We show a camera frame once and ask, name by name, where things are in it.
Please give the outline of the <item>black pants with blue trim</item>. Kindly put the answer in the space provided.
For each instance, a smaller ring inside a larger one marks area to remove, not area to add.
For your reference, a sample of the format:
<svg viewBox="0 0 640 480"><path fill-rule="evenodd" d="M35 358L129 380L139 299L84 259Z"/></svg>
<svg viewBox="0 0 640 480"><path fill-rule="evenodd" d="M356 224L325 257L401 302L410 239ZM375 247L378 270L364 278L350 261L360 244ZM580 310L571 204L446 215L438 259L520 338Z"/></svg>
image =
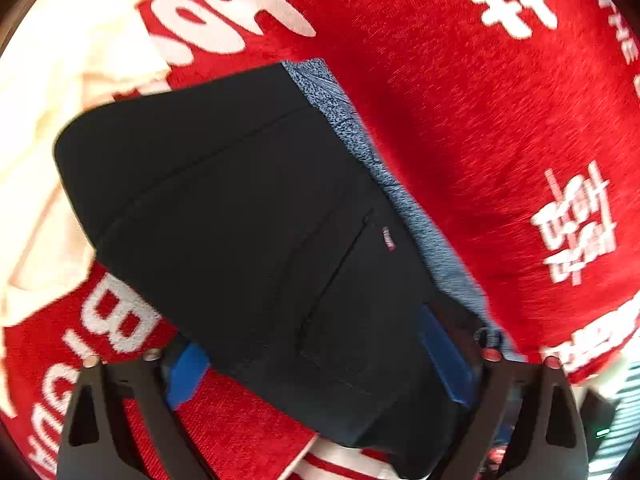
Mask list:
<svg viewBox="0 0 640 480"><path fill-rule="evenodd" d="M103 105L53 151L96 260L217 372L386 453L401 478L435 468L466 409L422 344L422 309L496 328L325 62Z"/></svg>

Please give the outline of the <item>red bedspread with white characters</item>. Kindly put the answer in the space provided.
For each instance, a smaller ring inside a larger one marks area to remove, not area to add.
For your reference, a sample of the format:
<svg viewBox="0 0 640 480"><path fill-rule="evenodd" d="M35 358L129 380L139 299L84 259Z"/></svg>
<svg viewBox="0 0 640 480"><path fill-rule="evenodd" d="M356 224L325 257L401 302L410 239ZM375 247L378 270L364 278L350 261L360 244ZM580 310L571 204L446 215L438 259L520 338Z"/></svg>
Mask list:
<svg viewBox="0 0 640 480"><path fill-rule="evenodd" d="M37 0L1 1L2 55ZM510 361L557 358L584 426L585 479L638 477L639 0L134 6L169 72L82 114L277 63L325 62L375 153L480 289L496 330L476 343ZM1 324L3 478L58 479L89 356L111 364L174 339L196 344L92 249L85 281ZM209 479L405 479L386 453L322 437L204 353L209 367L175 415Z"/></svg>

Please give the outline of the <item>peach folded garment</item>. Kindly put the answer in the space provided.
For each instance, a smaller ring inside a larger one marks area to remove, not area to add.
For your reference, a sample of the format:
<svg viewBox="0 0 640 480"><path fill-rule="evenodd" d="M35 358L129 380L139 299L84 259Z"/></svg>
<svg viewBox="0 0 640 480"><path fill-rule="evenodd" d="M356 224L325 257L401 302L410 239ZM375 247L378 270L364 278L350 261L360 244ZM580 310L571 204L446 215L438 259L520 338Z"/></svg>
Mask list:
<svg viewBox="0 0 640 480"><path fill-rule="evenodd" d="M85 281L93 249L62 190L53 144L91 107L169 67L134 0L37 0L1 55L1 324Z"/></svg>

